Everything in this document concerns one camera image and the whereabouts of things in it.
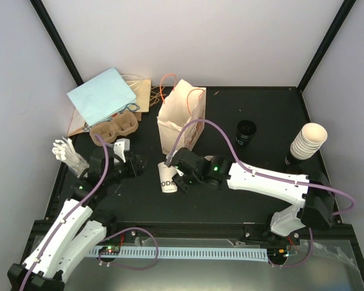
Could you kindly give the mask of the white paper coffee cup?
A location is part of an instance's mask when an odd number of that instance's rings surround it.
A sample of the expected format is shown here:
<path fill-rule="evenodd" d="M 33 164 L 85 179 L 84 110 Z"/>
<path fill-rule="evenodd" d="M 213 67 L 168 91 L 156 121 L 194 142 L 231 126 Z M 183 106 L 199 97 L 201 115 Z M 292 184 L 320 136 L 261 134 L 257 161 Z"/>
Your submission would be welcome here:
<path fill-rule="evenodd" d="M 161 191 L 163 193 L 175 193 L 178 191 L 178 186 L 173 181 L 173 177 L 182 177 L 183 173 L 177 168 L 165 165 L 164 162 L 158 164 L 158 172 L 160 176 Z"/>

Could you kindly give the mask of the cream bear paper bag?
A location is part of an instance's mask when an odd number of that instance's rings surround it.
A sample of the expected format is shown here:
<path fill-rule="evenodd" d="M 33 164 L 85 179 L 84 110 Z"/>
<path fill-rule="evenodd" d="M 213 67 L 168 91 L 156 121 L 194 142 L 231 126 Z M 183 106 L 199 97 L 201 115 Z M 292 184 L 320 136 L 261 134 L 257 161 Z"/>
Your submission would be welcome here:
<path fill-rule="evenodd" d="M 193 149 L 204 130 L 203 122 L 196 122 L 186 130 L 182 128 L 192 120 L 203 119 L 206 114 L 206 88 L 192 86 L 185 80 L 175 81 L 172 91 L 161 95 L 161 107 L 157 116 L 162 153 L 186 147 Z"/>

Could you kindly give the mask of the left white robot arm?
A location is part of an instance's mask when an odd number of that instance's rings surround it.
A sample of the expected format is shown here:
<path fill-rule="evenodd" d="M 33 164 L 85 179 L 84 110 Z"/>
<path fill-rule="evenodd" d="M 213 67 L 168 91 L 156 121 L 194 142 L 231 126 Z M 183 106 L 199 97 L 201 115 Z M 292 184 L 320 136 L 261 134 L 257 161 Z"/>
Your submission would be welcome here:
<path fill-rule="evenodd" d="M 64 160 L 77 180 L 39 245 L 9 268 L 12 290 L 64 290 L 83 258 L 102 240 L 117 237 L 116 217 L 96 207 L 123 179 L 136 178 L 146 168 L 146 160 L 130 155 L 129 149 L 130 141 L 123 138 L 112 145 L 103 143 L 88 161 L 81 155 L 76 161 Z"/>

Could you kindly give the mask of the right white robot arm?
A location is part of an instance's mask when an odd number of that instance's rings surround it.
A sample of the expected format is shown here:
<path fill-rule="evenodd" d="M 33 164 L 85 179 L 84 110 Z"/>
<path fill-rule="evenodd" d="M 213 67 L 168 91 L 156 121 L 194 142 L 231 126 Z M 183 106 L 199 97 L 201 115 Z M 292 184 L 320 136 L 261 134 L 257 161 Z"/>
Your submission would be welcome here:
<path fill-rule="evenodd" d="M 323 175 L 316 177 L 318 187 L 314 188 L 306 175 L 264 170 L 219 155 L 205 158 L 184 147 L 169 155 L 165 165 L 177 171 L 172 179 L 183 192 L 188 192 L 193 185 L 215 189 L 227 186 L 289 203 L 289 207 L 269 218 L 263 230 L 270 244 L 278 244 L 304 227 L 329 230 L 333 224 L 334 195 L 324 188 L 326 178 Z"/>

